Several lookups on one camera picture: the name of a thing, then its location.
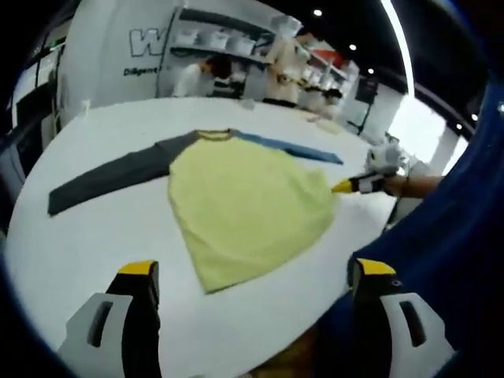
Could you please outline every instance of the blue fabric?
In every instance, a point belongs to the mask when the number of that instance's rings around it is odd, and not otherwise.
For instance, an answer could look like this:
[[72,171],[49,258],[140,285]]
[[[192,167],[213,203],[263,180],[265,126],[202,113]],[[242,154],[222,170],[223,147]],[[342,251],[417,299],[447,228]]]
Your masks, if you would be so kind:
[[281,140],[263,138],[258,135],[247,134],[245,132],[235,131],[235,136],[238,138],[248,140],[249,142],[254,142],[261,144],[262,146],[273,148],[275,150],[282,150],[288,154],[295,156],[297,158],[305,158],[317,161],[326,161],[329,163],[343,164],[343,161],[337,157],[335,154],[329,152],[315,150],[313,148],[299,146],[298,144],[292,144],[287,142],[282,142]]
[[[415,211],[354,253],[349,263],[369,258],[392,266],[405,288],[442,317],[452,346],[470,349],[471,358],[484,358],[478,348],[486,345],[482,338],[491,327],[484,311],[502,297],[504,116],[498,102],[503,99],[504,83],[490,83],[476,134],[452,171]],[[325,314],[322,326],[332,339],[341,376],[349,374],[349,295]],[[481,369],[482,364],[475,364]]]

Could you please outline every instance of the yellow t-shirt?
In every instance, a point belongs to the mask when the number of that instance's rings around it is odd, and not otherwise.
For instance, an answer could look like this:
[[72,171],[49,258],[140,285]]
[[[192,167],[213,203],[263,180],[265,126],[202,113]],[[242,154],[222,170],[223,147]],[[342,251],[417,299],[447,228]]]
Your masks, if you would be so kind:
[[171,165],[169,197],[206,292],[270,272],[333,220],[331,189],[283,151],[201,139]]

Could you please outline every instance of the window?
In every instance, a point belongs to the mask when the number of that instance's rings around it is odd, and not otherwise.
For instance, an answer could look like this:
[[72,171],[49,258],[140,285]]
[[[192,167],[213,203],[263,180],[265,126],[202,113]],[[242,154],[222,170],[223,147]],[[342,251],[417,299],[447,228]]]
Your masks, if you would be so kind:
[[434,156],[446,121],[423,102],[406,96],[392,122],[389,134],[399,139],[406,153],[424,163]]
[[465,152],[465,149],[469,145],[469,142],[465,140],[464,137],[460,136],[457,141],[457,145],[455,146],[455,150],[453,155],[451,155],[450,161],[448,161],[448,164],[446,168],[443,171],[443,175],[447,175],[449,171],[457,164],[458,159],[460,159],[460,156],[463,155]]

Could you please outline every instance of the dark gray sleeve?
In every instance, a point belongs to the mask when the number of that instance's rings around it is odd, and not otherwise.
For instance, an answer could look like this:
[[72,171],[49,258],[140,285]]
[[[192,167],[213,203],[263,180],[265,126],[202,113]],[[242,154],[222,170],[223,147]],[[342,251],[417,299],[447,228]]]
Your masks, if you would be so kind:
[[101,195],[167,176],[170,164],[197,138],[189,133],[167,139],[92,169],[51,191],[47,212],[56,215]]

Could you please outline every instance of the blue sleeve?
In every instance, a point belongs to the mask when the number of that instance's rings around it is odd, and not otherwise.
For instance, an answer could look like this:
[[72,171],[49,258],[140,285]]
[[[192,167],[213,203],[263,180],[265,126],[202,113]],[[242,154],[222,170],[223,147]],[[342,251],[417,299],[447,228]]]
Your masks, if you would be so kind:
[[276,139],[263,138],[258,135],[247,134],[239,131],[235,131],[235,136],[243,140],[248,140],[249,142],[261,144],[262,146],[265,147],[285,151],[291,156],[295,156],[297,158],[305,158],[316,161],[326,161],[329,163],[335,163],[340,165],[343,164],[343,161],[339,157],[330,152],[315,150],[314,148],[299,146],[298,144],[287,143]]

